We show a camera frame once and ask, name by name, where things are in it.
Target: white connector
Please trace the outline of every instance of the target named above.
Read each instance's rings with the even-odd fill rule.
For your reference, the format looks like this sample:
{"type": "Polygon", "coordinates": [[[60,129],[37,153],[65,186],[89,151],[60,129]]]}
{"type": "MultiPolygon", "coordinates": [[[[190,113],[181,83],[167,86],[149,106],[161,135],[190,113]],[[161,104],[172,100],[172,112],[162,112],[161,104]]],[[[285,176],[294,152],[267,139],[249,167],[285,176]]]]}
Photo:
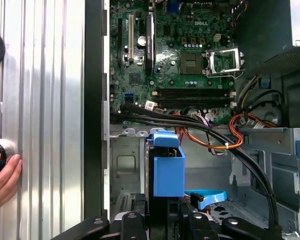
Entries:
{"type": "Polygon", "coordinates": [[[216,35],[214,35],[213,37],[213,41],[218,43],[221,40],[221,34],[217,33],[216,35]]]}
{"type": "Polygon", "coordinates": [[[229,93],[229,97],[230,98],[234,98],[234,97],[236,97],[237,96],[237,92],[236,91],[231,91],[230,93],[229,93]]]}
{"type": "Polygon", "coordinates": [[[237,107],[237,103],[235,102],[235,101],[231,101],[230,102],[230,108],[231,109],[234,109],[234,108],[236,108],[237,107]]]}

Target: blue connector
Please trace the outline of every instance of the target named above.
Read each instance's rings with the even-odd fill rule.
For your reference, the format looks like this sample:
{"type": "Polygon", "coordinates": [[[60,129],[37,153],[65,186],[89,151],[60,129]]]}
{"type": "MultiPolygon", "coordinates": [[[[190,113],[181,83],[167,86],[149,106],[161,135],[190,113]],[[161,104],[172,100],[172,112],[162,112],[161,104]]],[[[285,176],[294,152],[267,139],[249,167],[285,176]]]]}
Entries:
{"type": "Polygon", "coordinates": [[[174,156],[155,156],[153,196],[183,197],[185,195],[186,157],[180,147],[178,136],[172,131],[153,134],[153,146],[173,148],[174,156]]]}
{"type": "Polygon", "coordinates": [[[168,0],[168,3],[166,5],[166,12],[168,14],[178,14],[179,13],[179,0],[168,0]]]}

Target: hand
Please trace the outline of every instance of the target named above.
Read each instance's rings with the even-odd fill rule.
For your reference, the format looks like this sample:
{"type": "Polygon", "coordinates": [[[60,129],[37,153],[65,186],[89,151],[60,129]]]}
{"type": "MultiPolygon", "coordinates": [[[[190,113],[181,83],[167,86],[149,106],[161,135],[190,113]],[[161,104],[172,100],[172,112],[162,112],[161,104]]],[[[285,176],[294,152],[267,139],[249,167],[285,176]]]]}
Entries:
{"type": "Polygon", "coordinates": [[[16,194],[21,170],[22,160],[20,155],[16,154],[10,158],[0,172],[0,207],[16,194]]]}

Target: screw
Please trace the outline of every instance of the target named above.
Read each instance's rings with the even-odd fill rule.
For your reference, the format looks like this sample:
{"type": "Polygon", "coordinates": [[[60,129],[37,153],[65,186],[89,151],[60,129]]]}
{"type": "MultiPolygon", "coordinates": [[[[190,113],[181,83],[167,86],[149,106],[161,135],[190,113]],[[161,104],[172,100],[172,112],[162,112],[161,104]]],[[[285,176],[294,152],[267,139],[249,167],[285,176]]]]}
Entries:
{"type": "Polygon", "coordinates": [[[103,222],[100,218],[94,220],[94,224],[102,224],[103,222]]]}
{"type": "Polygon", "coordinates": [[[232,224],[232,225],[237,225],[237,224],[238,224],[238,221],[235,220],[235,219],[232,219],[232,218],[228,219],[228,222],[229,222],[230,224],[232,224]]]}
{"type": "Polygon", "coordinates": [[[195,213],[193,214],[193,216],[196,218],[196,219],[202,219],[202,215],[200,213],[195,213]]]}
{"type": "Polygon", "coordinates": [[[136,217],[137,217],[137,215],[135,215],[134,213],[130,213],[128,215],[128,218],[130,218],[130,219],[135,219],[136,217]]]}

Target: ram slot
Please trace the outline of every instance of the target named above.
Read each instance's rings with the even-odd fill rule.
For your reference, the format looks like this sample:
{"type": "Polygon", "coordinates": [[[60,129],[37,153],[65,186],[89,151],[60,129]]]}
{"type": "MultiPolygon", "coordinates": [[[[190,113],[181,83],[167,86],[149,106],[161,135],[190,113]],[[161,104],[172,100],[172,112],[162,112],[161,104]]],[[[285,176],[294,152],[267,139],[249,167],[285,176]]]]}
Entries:
{"type": "Polygon", "coordinates": [[[162,108],[224,108],[230,105],[226,89],[162,88],[157,102],[162,108]]]}
{"type": "Polygon", "coordinates": [[[134,16],[130,14],[128,16],[128,40],[129,40],[129,52],[128,52],[128,57],[129,57],[129,62],[133,63],[134,62],[134,48],[135,48],[135,43],[134,43],[134,38],[135,38],[135,30],[134,30],[134,16]]]}

